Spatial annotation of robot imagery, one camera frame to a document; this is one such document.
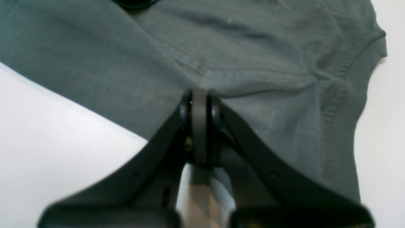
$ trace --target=white surface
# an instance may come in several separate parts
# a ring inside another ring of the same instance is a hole
[[[377,228],[405,227],[405,1],[372,0],[388,57],[374,71],[354,155],[362,202]]]
[[[388,58],[371,78],[356,129],[360,194],[377,228],[404,228],[405,2],[372,2]],[[146,143],[0,64],[0,227],[35,227],[47,205],[113,172]]]

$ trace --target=black object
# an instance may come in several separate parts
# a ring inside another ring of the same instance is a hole
[[[127,10],[140,10],[145,9],[158,0],[113,0],[119,6]]]
[[[267,196],[259,188],[252,192],[244,183],[233,184],[243,197],[235,199],[237,210],[229,227],[374,227],[367,209],[291,168],[214,90],[200,89],[184,93],[174,113],[134,158],[97,184],[51,205],[38,226],[180,228],[174,209],[185,163],[232,172],[223,145],[235,149],[277,201],[263,203]]]

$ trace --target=gray fabric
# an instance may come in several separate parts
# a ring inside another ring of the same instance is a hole
[[[385,32],[370,0],[0,0],[0,61],[149,140],[216,89],[307,177],[359,201],[354,129]]]

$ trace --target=shirt seam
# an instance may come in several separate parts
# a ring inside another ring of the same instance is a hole
[[[330,134],[335,117],[337,116],[338,111],[344,104],[344,101],[348,98],[348,87],[346,84],[346,75],[350,67],[356,62],[356,60],[362,55],[362,52],[366,50],[371,44],[377,42],[380,39],[383,39],[386,36],[385,31],[381,29],[376,29],[370,32],[368,35],[363,37],[360,41],[355,43],[345,54],[345,56],[339,61],[337,67],[333,71],[333,75],[340,78],[337,92],[325,105],[325,108],[322,110],[323,118],[323,142],[325,151],[329,150]],[[331,163],[329,162],[328,157],[325,158],[326,166],[329,168]]]

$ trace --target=gray t-shirt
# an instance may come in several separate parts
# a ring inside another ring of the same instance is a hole
[[[288,164],[360,200],[354,130],[387,55],[370,0],[0,0],[0,62],[147,140],[215,89]]]

